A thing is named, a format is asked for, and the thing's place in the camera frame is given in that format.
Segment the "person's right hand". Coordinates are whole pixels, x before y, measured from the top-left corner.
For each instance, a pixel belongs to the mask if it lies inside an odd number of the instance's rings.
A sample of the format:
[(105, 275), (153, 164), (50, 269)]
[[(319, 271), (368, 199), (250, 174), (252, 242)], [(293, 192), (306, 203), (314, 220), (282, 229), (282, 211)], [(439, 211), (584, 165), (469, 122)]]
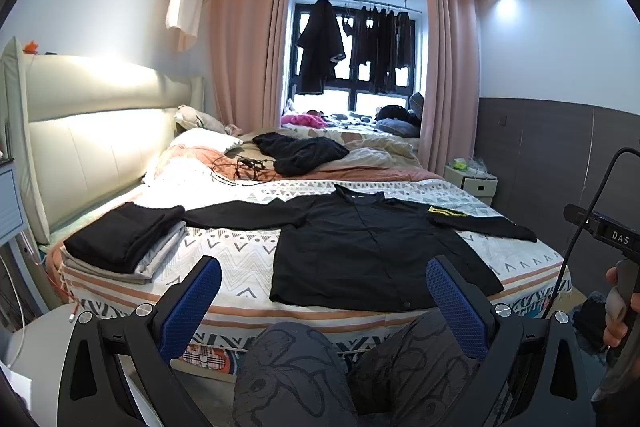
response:
[(612, 284), (605, 301), (605, 330), (604, 343), (608, 347), (615, 348), (625, 338), (628, 326), (624, 322), (627, 312), (625, 300), (617, 289), (617, 268), (611, 268), (606, 272), (606, 278)]

